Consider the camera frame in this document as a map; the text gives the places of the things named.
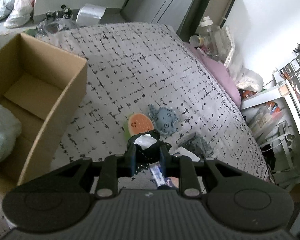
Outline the black and white soft toy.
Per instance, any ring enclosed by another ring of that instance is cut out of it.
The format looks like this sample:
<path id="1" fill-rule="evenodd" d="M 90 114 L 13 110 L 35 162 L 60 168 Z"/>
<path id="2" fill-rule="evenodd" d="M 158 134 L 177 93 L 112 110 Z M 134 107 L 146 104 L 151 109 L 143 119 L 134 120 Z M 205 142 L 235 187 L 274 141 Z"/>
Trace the black and white soft toy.
<path id="1" fill-rule="evenodd" d="M 126 153 L 135 147 L 133 157 L 134 175 L 142 170 L 149 169 L 153 163 L 161 161 L 161 156 L 169 155 L 172 145 L 160 140 L 160 133 L 157 129 L 145 133 L 136 134 L 128 139 Z"/>

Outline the watermelon slice plush toy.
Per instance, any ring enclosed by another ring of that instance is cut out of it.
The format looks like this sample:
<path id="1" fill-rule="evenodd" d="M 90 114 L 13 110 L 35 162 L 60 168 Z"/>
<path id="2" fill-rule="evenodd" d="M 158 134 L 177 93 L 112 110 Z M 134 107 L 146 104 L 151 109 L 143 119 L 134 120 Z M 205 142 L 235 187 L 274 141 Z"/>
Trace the watermelon slice plush toy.
<path id="1" fill-rule="evenodd" d="M 148 116 L 142 113 L 134 113 L 129 116 L 123 125 L 123 129 L 125 130 L 125 139 L 129 140 L 134 135 L 153 130 L 154 125 Z"/>

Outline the blue octopus plush toy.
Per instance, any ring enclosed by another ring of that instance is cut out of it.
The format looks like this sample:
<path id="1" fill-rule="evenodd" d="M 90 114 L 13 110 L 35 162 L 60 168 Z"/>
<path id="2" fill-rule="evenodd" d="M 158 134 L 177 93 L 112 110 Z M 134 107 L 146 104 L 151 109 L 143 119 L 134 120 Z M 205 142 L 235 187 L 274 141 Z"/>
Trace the blue octopus plush toy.
<path id="1" fill-rule="evenodd" d="M 172 108 L 148 105 L 148 116 L 161 135 L 171 136 L 177 131 L 178 117 Z"/>

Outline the dark item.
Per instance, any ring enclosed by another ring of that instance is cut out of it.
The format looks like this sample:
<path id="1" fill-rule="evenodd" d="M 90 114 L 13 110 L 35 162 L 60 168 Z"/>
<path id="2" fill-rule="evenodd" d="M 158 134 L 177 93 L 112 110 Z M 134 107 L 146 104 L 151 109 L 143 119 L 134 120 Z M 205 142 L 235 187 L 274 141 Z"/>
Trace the dark item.
<path id="1" fill-rule="evenodd" d="M 209 143 L 197 132 L 187 135 L 178 144 L 200 159 L 205 159 L 213 155 L 213 149 Z"/>

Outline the white folded cloth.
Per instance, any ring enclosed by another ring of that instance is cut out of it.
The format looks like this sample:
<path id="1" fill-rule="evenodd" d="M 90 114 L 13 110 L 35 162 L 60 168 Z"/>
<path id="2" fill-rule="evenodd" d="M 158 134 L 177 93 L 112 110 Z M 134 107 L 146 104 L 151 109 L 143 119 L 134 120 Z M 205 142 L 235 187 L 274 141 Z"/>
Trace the white folded cloth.
<path id="1" fill-rule="evenodd" d="M 192 161 L 194 162 L 199 162 L 200 161 L 200 157 L 198 157 L 197 155 L 195 155 L 194 153 L 188 151 L 187 149 L 183 148 L 183 147 L 179 147 L 177 148 L 173 153 L 171 153 L 172 156 L 186 156 L 189 157 Z"/>

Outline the grey patterned bed cover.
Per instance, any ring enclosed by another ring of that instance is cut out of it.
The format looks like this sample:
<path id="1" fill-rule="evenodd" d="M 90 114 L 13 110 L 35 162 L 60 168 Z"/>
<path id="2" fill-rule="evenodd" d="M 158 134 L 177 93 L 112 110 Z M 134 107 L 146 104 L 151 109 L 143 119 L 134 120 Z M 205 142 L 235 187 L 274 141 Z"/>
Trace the grey patterned bed cover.
<path id="1" fill-rule="evenodd" d="M 123 152 L 123 125 L 128 117 L 147 113 L 148 105 L 154 105 L 172 108 L 177 114 L 177 131 L 165 137 L 173 149 L 197 132 L 212 147 L 215 158 L 258 178 L 268 177 L 266 162 L 238 107 L 171 28 L 106 24 L 39 40 L 87 61 L 85 96 L 49 171 L 81 157 L 103 160 Z M 9 229 L 1 202 L 15 186 L 0 172 L 0 237 Z"/>

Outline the pink pillow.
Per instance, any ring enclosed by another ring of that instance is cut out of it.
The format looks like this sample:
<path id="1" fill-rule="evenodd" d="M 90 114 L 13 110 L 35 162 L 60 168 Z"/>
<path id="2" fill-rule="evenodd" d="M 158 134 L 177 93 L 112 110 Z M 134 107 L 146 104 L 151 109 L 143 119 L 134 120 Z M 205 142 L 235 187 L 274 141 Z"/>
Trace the pink pillow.
<path id="1" fill-rule="evenodd" d="M 204 67 L 212 74 L 217 82 L 222 86 L 225 92 L 230 96 L 235 105 L 240 108 L 241 96 L 240 93 L 230 77 L 228 70 L 221 63 L 209 58 L 200 48 L 194 48 L 187 42 L 185 46 L 195 55 L 195 57 L 204 65 Z"/>

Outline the brown cardboard box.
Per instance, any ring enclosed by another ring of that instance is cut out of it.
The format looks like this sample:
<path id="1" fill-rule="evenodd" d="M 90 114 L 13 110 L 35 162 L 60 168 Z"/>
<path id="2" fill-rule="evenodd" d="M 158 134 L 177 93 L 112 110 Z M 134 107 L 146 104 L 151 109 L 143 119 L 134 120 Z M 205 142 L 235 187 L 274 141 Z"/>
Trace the brown cardboard box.
<path id="1" fill-rule="evenodd" d="M 21 33 L 0 49 L 0 104 L 22 124 L 0 172 L 16 185 L 49 172 L 86 92 L 87 61 Z"/>

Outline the paper cup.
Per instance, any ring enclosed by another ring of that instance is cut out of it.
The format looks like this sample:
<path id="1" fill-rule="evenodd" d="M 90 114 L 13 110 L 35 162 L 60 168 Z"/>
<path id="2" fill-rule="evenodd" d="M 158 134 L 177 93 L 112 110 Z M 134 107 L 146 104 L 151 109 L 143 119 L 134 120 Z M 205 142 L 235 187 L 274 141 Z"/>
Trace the paper cup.
<path id="1" fill-rule="evenodd" d="M 189 38 L 189 43 L 190 43 L 190 45 L 192 45 L 194 47 L 202 47 L 204 45 L 204 40 L 202 37 L 200 37 L 198 35 L 192 35 Z"/>

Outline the clear plastic bottle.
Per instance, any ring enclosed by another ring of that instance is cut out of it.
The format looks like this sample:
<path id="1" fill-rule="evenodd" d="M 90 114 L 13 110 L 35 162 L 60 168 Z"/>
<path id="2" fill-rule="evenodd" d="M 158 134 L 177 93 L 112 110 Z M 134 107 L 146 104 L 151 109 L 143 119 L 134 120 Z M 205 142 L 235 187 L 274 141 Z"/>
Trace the clear plastic bottle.
<path id="1" fill-rule="evenodd" d="M 219 51 L 216 44 L 215 34 L 217 26 L 209 16 L 203 17 L 199 24 L 199 36 L 203 40 L 203 51 L 215 61 L 219 61 Z"/>

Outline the light blue fluffy plush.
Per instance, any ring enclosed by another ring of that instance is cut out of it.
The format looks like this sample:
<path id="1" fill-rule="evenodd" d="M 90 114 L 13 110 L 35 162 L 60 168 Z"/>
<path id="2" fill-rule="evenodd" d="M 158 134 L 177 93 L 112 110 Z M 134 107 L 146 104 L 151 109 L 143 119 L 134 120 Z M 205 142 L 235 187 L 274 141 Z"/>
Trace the light blue fluffy plush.
<path id="1" fill-rule="evenodd" d="M 12 153 L 21 132 L 21 122 L 11 111 L 0 105 L 0 162 Z"/>

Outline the white shelf unit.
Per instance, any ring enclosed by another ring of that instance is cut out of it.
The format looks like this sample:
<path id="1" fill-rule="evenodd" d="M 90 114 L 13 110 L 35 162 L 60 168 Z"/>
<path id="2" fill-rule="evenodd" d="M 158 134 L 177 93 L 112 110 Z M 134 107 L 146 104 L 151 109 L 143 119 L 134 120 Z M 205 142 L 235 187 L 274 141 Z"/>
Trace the white shelf unit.
<path id="1" fill-rule="evenodd" d="M 290 191 L 300 183 L 300 103 L 278 70 L 269 87 L 243 94 L 241 111 L 264 155 L 274 182 Z"/>

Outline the white plastic bag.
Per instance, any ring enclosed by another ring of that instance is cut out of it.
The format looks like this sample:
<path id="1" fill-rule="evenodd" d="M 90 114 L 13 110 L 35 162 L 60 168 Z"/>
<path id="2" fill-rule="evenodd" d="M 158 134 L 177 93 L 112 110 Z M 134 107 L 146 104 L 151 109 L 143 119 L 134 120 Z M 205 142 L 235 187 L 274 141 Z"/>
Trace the white plastic bag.
<path id="1" fill-rule="evenodd" d="M 34 0 L 15 0 L 13 10 L 4 22 L 8 29 L 19 28 L 29 22 L 34 9 Z"/>

